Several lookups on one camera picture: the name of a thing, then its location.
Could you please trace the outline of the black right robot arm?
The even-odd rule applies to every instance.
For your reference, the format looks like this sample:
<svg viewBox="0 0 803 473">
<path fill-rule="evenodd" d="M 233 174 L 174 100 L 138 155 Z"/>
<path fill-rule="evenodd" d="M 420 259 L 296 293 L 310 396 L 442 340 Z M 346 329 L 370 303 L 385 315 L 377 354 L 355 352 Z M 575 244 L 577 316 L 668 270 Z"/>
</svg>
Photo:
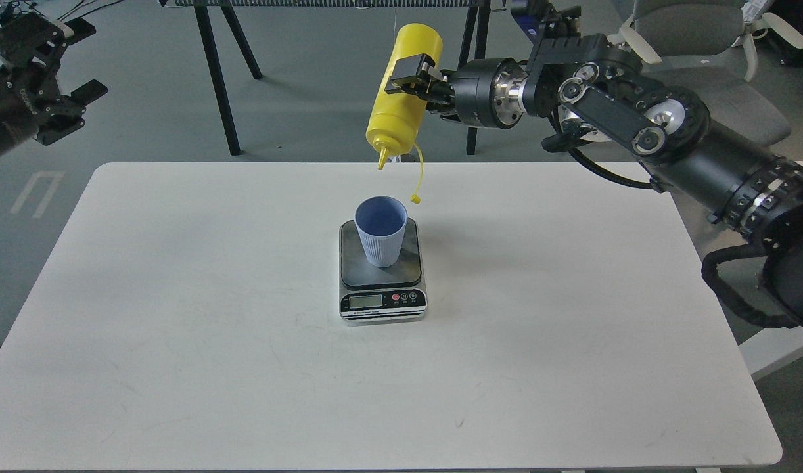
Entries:
<svg viewBox="0 0 803 473">
<path fill-rule="evenodd" d="M 579 150 L 598 131 L 650 174 L 639 189 L 677 189 L 709 211 L 711 223 L 744 244 L 705 255 L 702 278 L 717 299 L 757 327 L 803 327 L 803 166 L 757 146 L 712 119 L 686 87 L 645 77 L 634 50 L 604 35 L 581 36 L 581 9 L 521 1 L 513 18 L 533 43 L 530 59 L 476 59 L 441 70 L 437 54 L 414 45 L 388 63 L 384 92 L 411 94 L 445 120 L 509 129 L 523 116 L 557 119 L 561 106 L 578 125 L 558 125 L 543 141 L 610 181 Z"/>
</svg>

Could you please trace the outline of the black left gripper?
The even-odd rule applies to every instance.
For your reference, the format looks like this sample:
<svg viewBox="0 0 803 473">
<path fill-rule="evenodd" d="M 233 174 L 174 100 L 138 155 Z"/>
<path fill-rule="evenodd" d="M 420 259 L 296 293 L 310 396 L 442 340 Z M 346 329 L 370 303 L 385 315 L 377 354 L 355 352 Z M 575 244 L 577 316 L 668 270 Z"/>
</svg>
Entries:
<svg viewBox="0 0 803 473">
<path fill-rule="evenodd" d="M 68 46 L 95 33 L 86 19 L 63 23 L 39 13 L 0 24 L 0 158 L 26 141 L 50 146 L 83 128 L 87 106 L 109 89 L 93 79 L 63 94 L 50 73 L 58 72 Z"/>
</svg>

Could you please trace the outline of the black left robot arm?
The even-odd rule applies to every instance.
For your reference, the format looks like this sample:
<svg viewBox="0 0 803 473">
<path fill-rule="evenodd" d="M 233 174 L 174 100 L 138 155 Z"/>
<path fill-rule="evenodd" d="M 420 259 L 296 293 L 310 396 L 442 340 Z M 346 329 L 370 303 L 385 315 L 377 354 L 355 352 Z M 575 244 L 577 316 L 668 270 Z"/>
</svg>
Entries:
<svg viewBox="0 0 803 473">
<path fill-rule="evenodd" d="M 95 32 L 86 19 L 62 23 L 36 12 L 0 24 L 0 158 L 29 139 L 50 146 L 83 128 L 87 106 L 108 89 L 92 79 L 66 94 L 57 72 L 69 46 Z"/>
</svg>

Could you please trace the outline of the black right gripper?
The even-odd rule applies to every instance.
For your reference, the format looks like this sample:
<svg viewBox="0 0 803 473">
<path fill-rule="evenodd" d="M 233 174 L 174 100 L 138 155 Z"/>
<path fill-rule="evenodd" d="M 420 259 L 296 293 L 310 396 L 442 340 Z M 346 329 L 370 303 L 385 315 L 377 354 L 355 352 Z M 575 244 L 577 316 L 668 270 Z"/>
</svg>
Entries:
<svg viewBox="0 0 803 473">
<path fill-rule="evenodd" d="M 395 61 L 387 94 L 415 95 L 441 120 L 473 128 L 510 129 L 524 116 L 528 73 L 513 58 L 473 60 L 456 71 L 438 69 L 428 54 Z"/>
</svg>

